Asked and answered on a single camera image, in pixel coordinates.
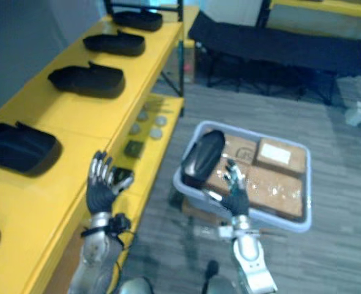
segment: gray wall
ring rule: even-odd
[[[101,0],[0,0],[0,107],[100,18],[101,5]]]

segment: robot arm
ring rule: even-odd
[[[275,293],[277,286],[266,267],[264,251],[259,241],[259,231],[251,229],[248,209],[248,199],[245,177],[238,166],[231,159],[226,166],[224,176],[229,189],[229,197],[222,197],[212,191],[206,190],[216,201],[230,210],[233,218],[232,224],[219,227],[218,234],[223,239],[233,239],[233,253],[241,268],[241,284],[248,289],[250,294]]]
[[[105,294],[110,286],[113,268],[124,245],[118,235],[130,229],[124,214],[112,216],[116,197],[133,182],[133,173],[117,179],[116,167],[110,167],[112,158],[98,151],[89,167],[87,206],[91,225],[81,234],[80,263],[73,275],[68,294]]]

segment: brown box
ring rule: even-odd
[[[237,163],[250,165],[254,161],[256,143],[243,138],[225,135],[223,157],[234,159]]]
[[[278,215],[302,216],[302,182],[297,178],[252,166],[247,194],[251,206],[272,209]]]
[[[228,196],[229,195],[229,188],[226,181],[223,178],[223,175],[226,173],[225,165],[227,164],[227,158],[222,157],[220,161],[216,165],[213,172],[210,174],[210,177],[207,179],[203,188],[212,190],[221,196]],[[242,173],[247,176],[248,169],[250,168],[249,165],[242,164],[237,162],[237,166],[240,168]]]
[[[256,164],[276,172],[305,173],[306,151],[303,148],[263,138],[259,142]]]

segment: yellow shelf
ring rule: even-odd
[[[82,39],[86,36],[116,33],[117,29],[107,18],[98,22],[0,109],[0,121],[14,123],[20,120],[30,126],[42,123],[83,135],[112,138],[119,129],[131,123],[125,121],[125,117],[134,120],[133,114],[136,115],[150,93],[182,32],[182,23],[164,23],[156,32],[122,28],[125,32],[144,36],[146,49],[138,57],[95,53],[85,49]],[[98,99],[61,92],[47,80],[54,69],[69,65],[87,66],[88,61],[124,71],[126,87],[118,98]]]
[[[135,173],[135,181],[128,189],[129,195],[137,197],[137,203],[133,203],[137,207],[133,213],[131,210],[125,211],[125,214],[132,220],[131,231],[136,232],[141,220],[146,203],[149,199],[149,193],[154,184],[156,174],[160,168],[163,156],[165,155],[166,148],[171,139],[171,134],[174,131],[179,114],[184,106],[184,99],[178,97],[163,96],[158,94],[151,94],[147,100],[148,103],[161,102],[155,104],[155,112],[148,112],[148,120],[145,122],[137,122],[141,127],[141,132],[136,135],[129,135],[125,143],[122,145],[124,150],[129,140],[143,141],[144,149],[140,159],[134,159],[123,155],[122,153],[116,156],[115,164],[119,167],[129,168]],[[149,132],[155,126],[155,118],[166,116],[167,123],[160,129],[163,132],[163,137],[159,140],[152,139]],[[128,247],[133,241],[132,234],[124,234],[121,239]],[[122,267],[126,257],[127,251],[124,251],[118,258],[118,264]],[[119,279],[118,268],[114,267],[113,288]]]
[[[160,168],[160,162],[165,154],[165,150],[171,139],[171,134],[175,128],[177,118],[183,107],[183,98],[162,96],[157,94],[150,94],[148,102],[161,101],[156,106],[155,110],[161,112],[149,112],[149,119],[140,124],[141,132],[137,135],[129,135],[124,144],[122,144],[122,150],[129,140],[143,141],[145,148],[142,152],[141,159],[131,159],[127,156],[120,154],[112,154],[115,160],[115,164],[120,167],[133,169],[135,172],[135,182],[125,192],[123,192],[116,200],[113,206],[113,213],[125,213],[126,216],[132,222],[132,232],[136,232],[140,224],[141,216],[143,214],[146,203],[149,199],[149,192],[154,183],[154,179]],[[149,138],[148,134],[150,129],[154,126],[154,120],[157,115],[163,115],[167,118],[167,124],[161,127],[163,131],[163,137],[159,140]],[[61,258],[57,268],[54,271],[54,275],[50,280],[45,294],[51,293],[66,293],[70,280],[72,279],[75,268],[78,264],[79,251],[82,242],[78,240],[82,228],[79,227],[75,232],[74,237],[70,240],[69,245]],[[124,233],[121,235],[121,239],[125,243],[126,247],[129,247],[133,241],[133,235],[130,233]],[[118,258],[118,264],[122,267],[128,251],[123,253]],[[113,283],[110,287],[112,289],[119,279],[119,273],[117,266],[114,267]]]
[[[129,135],[122,145],[122,152],[115,156],[116,165],[129,168],[135,172],[136,180],[130,186],[128,192],[136,195],[146,195],[149,192],[156,176],[156,173],[153,171],[156,171],[160,165],[160,161],[164,155],[165,148],[170,140],[171,133],[184,101],[183,99],[176,97],[151,94],[147,102],[161,100],[162,103],[158,104],[157,109],[164,112],[148,112],[148,120],[144,122],[137,121],[141,128],[141,132],[136,135]],[[157,127],[154,124],[157,115],[166,116],[167,124],[160,128],[163,132],[163,137],[159,140],[154,140],[149,136],[149,132],[153,127]],[[123,154],[123,150],[129,140],[144,142],[141,159],[135,159]]]
[[[323,0],[322,2],[307,0],[272,0],[270,8],[272,9],[276,4],[345,14],[352,17],[361,17],[361,4],[340,0]]]
[[[104,18],[83,36],[112,33]],[[82,38],[69,46],[0,109],[0,122],[21,121],[55,135],[61,158],[44,175],[28,178],[0,168],[0,294],[42,293],[86,212],[86,173],[93,154],[116,154],[182,31],[165,23],[156,32],[125,28],[146,39],[137,58],[87,51]],[[117,99],[60,92],[47,80],[54,69],[91,60],[121,68],[126,88]]]

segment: black glove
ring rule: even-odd
[[[221,199],[214,197],[214,199],[218,200],[233,216],[248,216],[250,201],[246,191],[244,175],[232,159],[228,159],[228,164],[225,168],[227,173],[224,175],[224,179],[229,186],[230,195],[228,197],[221,197]]]
[[[91,214],[111,213],[113,202],[121,190],[112,190],[116,167],[110,168],[113,159],[106,152],[97,151],[88,171],[87,206]]]

